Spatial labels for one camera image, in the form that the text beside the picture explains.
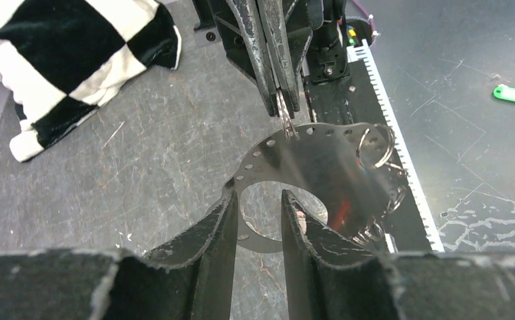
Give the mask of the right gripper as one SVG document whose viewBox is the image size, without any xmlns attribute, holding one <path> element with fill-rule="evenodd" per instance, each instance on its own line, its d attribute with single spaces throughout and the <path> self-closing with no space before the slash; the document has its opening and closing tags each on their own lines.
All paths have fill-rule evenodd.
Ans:
<svg viewBox="0 0 515 320">
<path fill-rule="evenodd" d="M 290 111 L 300 110 L 297 76 L 313 84 L 346 76 L 345 1 L 194 1 L 194 31 L 205 44 L 221 42 L 229 61 L 252 80 L 270 117 L 276 89 Z"/>
</svg>

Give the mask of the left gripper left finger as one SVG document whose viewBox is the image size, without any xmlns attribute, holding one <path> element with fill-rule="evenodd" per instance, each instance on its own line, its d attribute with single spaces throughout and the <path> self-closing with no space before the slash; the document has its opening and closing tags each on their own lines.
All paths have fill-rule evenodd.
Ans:
<svg viewBox="0 0 515 320">
<path fill-rule="evenodd" d="M 0 252 L 0 319 L 228 319 L 238 198 L 138 256 L 126 249 Z"/>
</svg>

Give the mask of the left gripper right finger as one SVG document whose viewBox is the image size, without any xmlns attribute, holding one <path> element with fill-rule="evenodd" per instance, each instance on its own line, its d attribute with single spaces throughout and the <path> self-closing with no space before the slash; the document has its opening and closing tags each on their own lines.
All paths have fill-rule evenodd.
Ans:
<svg viewBox="0 0 515 320">
<path fill-rule="evenodd" d="M 290 319 L 515 319 L 515 251 L 372 252 L 281 202 Z"/>
</svg>

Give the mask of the large metal keyring plate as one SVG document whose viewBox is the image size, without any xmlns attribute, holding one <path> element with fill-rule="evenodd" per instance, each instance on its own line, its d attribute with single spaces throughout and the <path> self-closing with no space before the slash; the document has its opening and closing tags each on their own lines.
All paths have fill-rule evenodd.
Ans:
<svg viewBox="0 0 515 320">
<path fill-rule="evenodd" d="M 292 185 L 323 203 L 329 228 L 329 218 L 349 199 L 348 226 L 336 232 L 367 245 L 385 237 L 384 219 L 407 194 L 406 171 L 393 163 L 395 142 L 394 131 L 380 123 L 298 125 L 254 145 L 223 191 L 241 193 L 266 181 Z"/>
</svg>

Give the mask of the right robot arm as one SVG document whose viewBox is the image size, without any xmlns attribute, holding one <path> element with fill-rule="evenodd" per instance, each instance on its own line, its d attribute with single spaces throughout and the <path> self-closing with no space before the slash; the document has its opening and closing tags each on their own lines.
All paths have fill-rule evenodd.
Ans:
<svg viewBox="0 0 515 320">
<path fill-rule="evenodd" d="M 198 45 L 220 42 L 258 89 L 269 116 L 301 109 L 298 79 L 314 85 L 349 74 L 345 1 L 194 1 Z"/>
</svg>

